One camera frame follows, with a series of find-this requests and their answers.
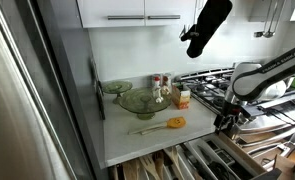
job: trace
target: wooden utensil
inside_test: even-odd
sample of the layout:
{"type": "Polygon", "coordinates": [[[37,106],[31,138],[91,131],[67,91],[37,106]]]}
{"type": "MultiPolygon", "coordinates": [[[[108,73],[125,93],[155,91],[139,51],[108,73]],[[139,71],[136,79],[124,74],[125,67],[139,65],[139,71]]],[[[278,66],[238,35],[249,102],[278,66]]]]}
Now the wooden utensil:
{"type": "Polygon", "coordinates": [[[151,157],[151,154],[139,157],[140,162],[143,164],[144,168],[154,176],[155,180],[160,180],[157,171],[155,169],[155,163],[151,157]]]}
{"type": "Polygon", "coordinates": [[[130,162],[123,162],[123,171],[124,176],[127,180],[136,180],[137,179],[137,173],[135,172],[135,169],[132,167],[132,163],[130,162]]]}
{"type": "Polygon", "coordinates": [[[163,180],[164,179],[164,173],[163,173],[164,153],[162,151],[158,151],[154,154],[154,157],[155,157],[156,171],[160,179],[163,180]]]}
{"type": "Polygon", "coordinates": [[[137,180],[139,180],[139,174],[140,174],[140,162],[138,159],[134,159],[133,160],[133,164],[136,170],[136,174],[137,174],[137,180]]]}
{"type": "Polygon", "coordinates": [[[175,118],[170,118],[168,121],[151,125],[139,130],[129,131],[128,134],[135,134],[135,133],[148,134],[150,132],[153,132],[155,130],[162,129],[162,128],[180,128],[185,126],[185,124],[186,124],[186,120],[184,117],[175,117],[175,118]]]}
{"type": "Polygon", "coordinates": [[[183,177],[183,174],[181,173],[180,167],[179,167],[179,161],[178,161],[178,151],[175,146],[169,147],[164,149],[165,153],[168,155],[170,160],[173,162],[174,166],[178,170],[178,179],[179,180],[185,180],[183,177]]]}
{"type": "Polygon", "coordinates": [[[193,176],[195,180],[203,180],[203,178],[198,174],[196,170],[193,171],[193,176]]]}

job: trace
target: backsplash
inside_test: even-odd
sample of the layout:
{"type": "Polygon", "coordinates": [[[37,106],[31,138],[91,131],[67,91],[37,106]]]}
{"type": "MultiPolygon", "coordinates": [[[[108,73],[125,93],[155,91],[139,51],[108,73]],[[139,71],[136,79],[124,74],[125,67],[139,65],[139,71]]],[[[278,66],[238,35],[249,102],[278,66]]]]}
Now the backsplash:
{"type": "Polygon", "coordinates": [[[287,33],[284,36],[284,42],[282,44],[279,53],[287,52],[295,47],[295,22],[291,22],[287,33]]]}
{"type": "Polygon", "coordinates": [[[248,22],[253,2],[234,0],[227,20],[195,59],[187,56],[188,44],[178,38],[182,26],[89,29],[101,81],[161,72],[178,75],[277,55],[290,23],[280,22],[272,38],[254,38],[264,23],[248,22]]]}

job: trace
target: metal utensil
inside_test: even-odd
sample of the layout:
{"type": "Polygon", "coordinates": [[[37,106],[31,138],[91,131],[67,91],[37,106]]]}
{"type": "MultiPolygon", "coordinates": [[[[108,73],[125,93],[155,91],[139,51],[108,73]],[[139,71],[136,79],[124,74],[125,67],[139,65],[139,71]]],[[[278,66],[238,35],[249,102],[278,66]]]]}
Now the metal utensil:
{"type": "Polygon", "coordinates": [[[211,180],[212,177],[210,175],[206,174],[203,170],[201,164],[198,162],[196,157],[189,151],[189,149],[184,145],[180,144],[180,147],[184,150],[184,155],[187,159],[187,162],[193,169],[193,176],[196,180],[202,179],[204,177],[205,179],[211,180]]]}
{"type": "Polygon", "coordinates": [[[179,161],[178,161],[178,151],[175,146],[169,147],[164,149],[164,152],[167,154],[167,156],[170,158],[170,160],[173,162],[174,166],[178,170],[178,179],[179,180],[184,180],[185,178],[183,177],[180,167],[179,167],[179,161]]]}
{"type": "Polygon", "coordinates": [[[267,16],[266,16],[266,20],[265,20],[264,30],[263,30],[263,31],[260,31],[260,32],[255,32],[255,33],[254,33],[254,36],[255,36],[255,37],[262,37],[262,36],[265,34],[265,29],[266,29],[266,26],[267,26],[268,17],[269,17],[269,13],[270,13],[270,9],[271,9],[271,4],[272,4],[272,2],[273,2],[273,1],[270,0],[269,7],[268,7],[268,11],[267,11],[267,16]]]}
{"type": "Polygon", "coordinates": [[[164,156],[164,165],[169,170],[169,176],[170,176],[169,179],[178,180],[178,178],[176,177],[176,173],[175,173],[175,171],[173,169],[174,164],[173,164],[172,160],[168,156],[164,156]]]}
{"type": "Polygon", "coordinates": [[[288,129],[286,132],[278,134],[276,136],[273,136],[271,138],[267,138],[264,140],[260,140],[260,141],[255,141],[255,142],[250,142],[250,143],[245,143],[245,142],[237,142],[237,144],[244,148],[244,147],[250,147],[250,146],[255,146],[255,145],[259,145],[259,144],[263,144],[263,143],[268,143],[268,142],[275,142],[278,141],[280,139],[286,138],[288,136],[291,136],[292,134],[295,133],[295,127],[288,129]]]}
{"type": "Polygon", "coordinates": [[[144,168],[152,175],[156,180],[160,180],[157,174],[155,163],[151,157],[151,154],[139,157],[140,162],[143,164],[144,168]]]}
{"type": "Polygon", "coordinates": [[[276,15],[276,12],[277,12],[278,1],[279,1],[279,0],[277,0],[276,3],[275,3],[275,7],[274,7],[273,15],[272,15],[272,17],[271,17],[271,21],[270,21],[269,29],[268,29],[267,32],[265,32],[265,33],[263,34],[263,36],[266,37],[266,38],[270,38],[270,37],[274,36],[274,32],[271,32],[270,30],[271,30],[271,27],[272,27],[272,25],[273,25],[273,20],[274,20],[274,17],[275,17],[275,15],[276,15]]]}
{"type": "Polygon", "coordinates": [[[198,149],[201,152],[201,155],[203,157],[203,160],[205,164],[208,166],[208,168],[214,173],[214,175],[220,180],[220,179],[237,179],[234,174],[230,173],[229,170],[223,166],[221,163],[216,162],[212,160],[212,158],[207,154],[207,152],[197,145],[198,149]]]}
{"type": "Polygon", "coordinates": [[[258,156],[260,156],[260,155],[262,155],[262,154],[264,154],[266,152],[269,152],[269,151],[271,151],[273,149],[276,149],[277,146],[280,145],[280,144],[282,144],[282,143],[272,143],[272,144],[268,144],[268,145],[265,145],[265,146],[261,146],[261,147],[255,148],[255,149],[253,149],[251,151],[248,151],[247,154],[252,156],[254,154],[257,154],[258,152],[263,151],[263,153],[260,153],[260,154],[257,154],[255,156],[253,156],[253,158],[255,158],[255,157],[258,157],[258,156]]]}

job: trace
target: drawer organizer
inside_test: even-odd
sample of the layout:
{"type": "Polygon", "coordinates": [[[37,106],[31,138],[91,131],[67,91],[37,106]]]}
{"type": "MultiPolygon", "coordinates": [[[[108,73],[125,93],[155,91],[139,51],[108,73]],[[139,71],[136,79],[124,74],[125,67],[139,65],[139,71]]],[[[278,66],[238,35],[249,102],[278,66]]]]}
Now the drawer organizer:
{"type": "Polygon", "coordinates": [[[223,133],[168,147],[110,169],[115,180],[240,180],[266,172],[223,133]]]}

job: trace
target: refrigerator door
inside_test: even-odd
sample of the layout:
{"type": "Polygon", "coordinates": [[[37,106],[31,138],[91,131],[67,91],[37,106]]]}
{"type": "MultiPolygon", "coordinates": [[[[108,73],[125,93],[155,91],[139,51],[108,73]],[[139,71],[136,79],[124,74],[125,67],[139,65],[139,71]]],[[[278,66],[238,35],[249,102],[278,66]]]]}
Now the refrigerator door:
{"type": "Polygon", "coordinates": [[[74,179],[0,32],[0,179],[74,179]]]}
{"type": "MultiPolygon", "coordinates": [[[[75,1],[64,1],[63,6],[77,9],[75,1]]],[[[52,20],[48,26],[58,26],[52,10],[49,1],[37,4],[30,0],[0,0],[0,16],[3,16],[0,29],[71,177],[108,179],[107,168],[101,168],[104,165],[104,151],[101,150],[104,137],[100,134],[103,127],[98,102],[92,95],[91,47],[83,42],[86,33],[81,26],[79,30],[75,26],[67,28],[72,22],[61,22],[67,32],[47,30],[44,17],[52,20]],[[61,44],[63,41],[67,41],[67,45],[61,44]],[[68,43],[78,46],[73,51],[66,47],[68,43]]]]}

